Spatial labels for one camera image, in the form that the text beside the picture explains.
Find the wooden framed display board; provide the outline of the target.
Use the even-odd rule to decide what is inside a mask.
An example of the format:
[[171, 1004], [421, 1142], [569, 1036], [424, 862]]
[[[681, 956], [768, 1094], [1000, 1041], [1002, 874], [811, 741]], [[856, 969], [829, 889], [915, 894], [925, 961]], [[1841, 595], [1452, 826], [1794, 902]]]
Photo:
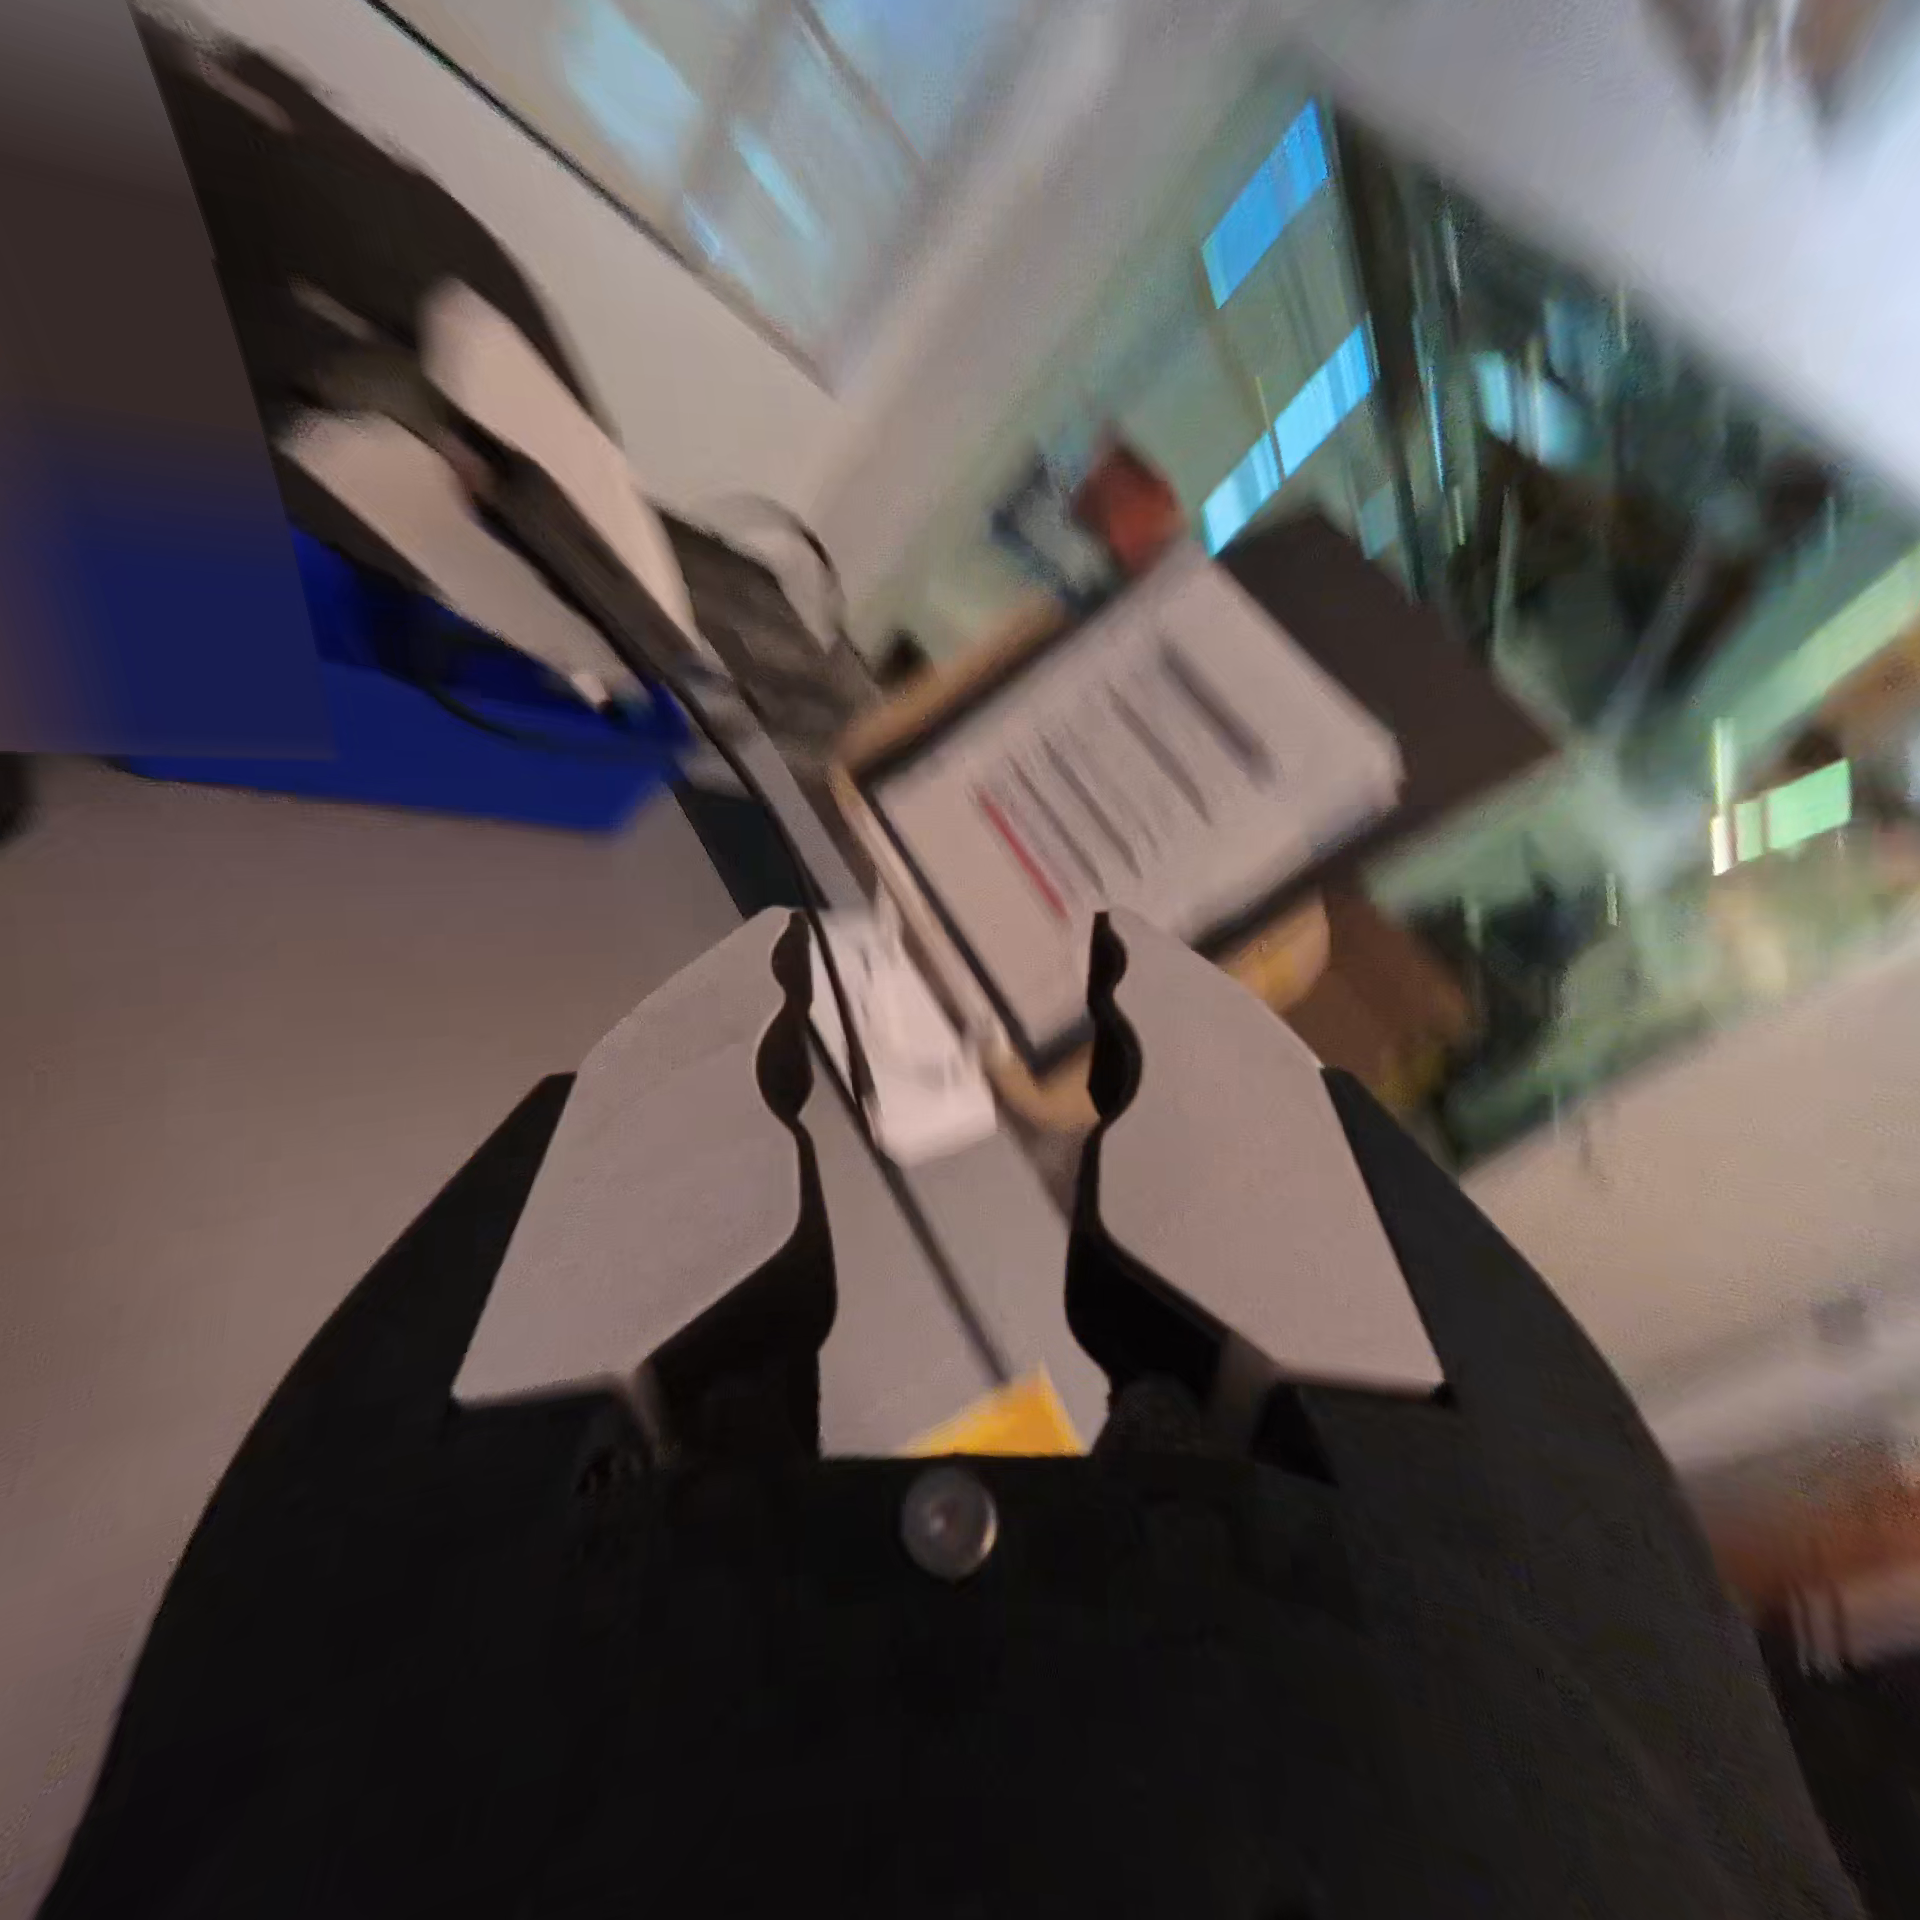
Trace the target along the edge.
[[[1426, 943], [1388, 930], [1382, 910], [1360, 906], [1362, 875], [1533, 772], [1553, 743], [1444, 620], [1321, 511], [1241, 538], [1222, 564], [1309, 660], [1394, 733], [1403, 786], [1397, 806], [1368, 833], [1309, 865], [1274, 902], [1209, 934], [1202, 953], [1278, 1018], [1301, 1023], [1308, 1041], [1329, 1041], [1333, 1066], [1353, 1071], [1394, 1116], [1412, 1116], [1438, 1092], [1444, 1057], [1470, 1036], [1473, 1014], [1454, 972]], [[1024, 609], [993, 639], [859, 716], [828, 772], [835, 828], [894, 901], [934, 995], [978, 1047], [1000, 1103], [1034, 1138], [1081, 1137], [1093, 1125], [1088, 1045], [1068, 1047], [1048, 1071], [1036, 1071], [1002, 1036], [957, 940], [939, 926], [929, 885], [909, 878], [905, 858], [886, 845], [873, 785], [885, 761], [930, 745], [1085, 625], [1049, 603]]]

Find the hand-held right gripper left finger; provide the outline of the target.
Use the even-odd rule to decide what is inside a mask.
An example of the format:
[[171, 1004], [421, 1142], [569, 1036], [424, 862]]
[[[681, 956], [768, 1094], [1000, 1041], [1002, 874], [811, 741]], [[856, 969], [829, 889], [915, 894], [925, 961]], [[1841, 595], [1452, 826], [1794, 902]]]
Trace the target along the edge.
[[804, 1125], [811, 937], [758, 911], [586, 1057], [450, 1394], [506, 1409], [611, 1394], [662, 1449], [741, 1413], [821, 1446], [835, 1257]]

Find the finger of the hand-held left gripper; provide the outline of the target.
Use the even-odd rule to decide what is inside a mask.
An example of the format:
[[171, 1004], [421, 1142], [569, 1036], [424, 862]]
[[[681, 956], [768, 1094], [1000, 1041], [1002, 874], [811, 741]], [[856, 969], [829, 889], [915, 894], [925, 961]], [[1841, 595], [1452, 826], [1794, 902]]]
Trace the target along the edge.
[[553, 482], [704, 658], [683, 567], [625, 447], [530, 341], [473, 289], [449, 279], [421, 306], [418, 342], [424, 373], [450, 409]]
[[453, 465], [408, 426], [308, 411], [282, 433], [280, 452], [449, 613], [541, 666], [589, 709], [630, 702], [634, 673], [492, 535]]

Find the blue plastic bin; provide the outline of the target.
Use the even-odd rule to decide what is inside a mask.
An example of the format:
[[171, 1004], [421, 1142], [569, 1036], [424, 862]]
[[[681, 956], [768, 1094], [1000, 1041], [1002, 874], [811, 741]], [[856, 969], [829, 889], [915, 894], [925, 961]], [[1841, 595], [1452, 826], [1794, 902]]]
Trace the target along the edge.
[[427, 593], [294, 531], [330, 754], [117, 759], [118, 772], [490, 826], [613, 833], [673, 786], [693, 725], [665, 693], [606, 710]]

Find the clear acrylic instruction sign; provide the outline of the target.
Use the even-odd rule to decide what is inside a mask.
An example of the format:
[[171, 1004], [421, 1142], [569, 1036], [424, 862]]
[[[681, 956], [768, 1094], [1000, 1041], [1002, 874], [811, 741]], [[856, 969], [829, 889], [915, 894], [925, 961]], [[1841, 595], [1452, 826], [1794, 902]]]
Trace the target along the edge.
[[1187, 545], [856, 782], [988, 1031], [1048, 1071], [1088, 1036], [1098, 914], [1205, 943], [1403, 778], [1394, 733]]

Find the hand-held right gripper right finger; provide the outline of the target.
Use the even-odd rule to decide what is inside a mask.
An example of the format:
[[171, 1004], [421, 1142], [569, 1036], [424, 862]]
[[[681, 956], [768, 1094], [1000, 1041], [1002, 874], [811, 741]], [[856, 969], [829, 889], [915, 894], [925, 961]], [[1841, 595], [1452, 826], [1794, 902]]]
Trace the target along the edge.
[[1292, 1390], [1433, 1401], [1444, 1365], [1312, 1049], [1118, 908], [1091, 930], [1088, 1020], [1066, 1311], [1110, 1413], [1165, 1385], [1245, 1449]]

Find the yellow plastic bin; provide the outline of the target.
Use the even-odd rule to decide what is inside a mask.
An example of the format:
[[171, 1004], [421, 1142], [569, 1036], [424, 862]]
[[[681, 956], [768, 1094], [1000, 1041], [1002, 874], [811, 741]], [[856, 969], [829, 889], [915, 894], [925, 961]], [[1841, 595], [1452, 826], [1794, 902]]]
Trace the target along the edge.
[[1083, 1457], [1088, 1444], [1049, 1378], [1037, 1366], [962, 1405], [897, 1457]]

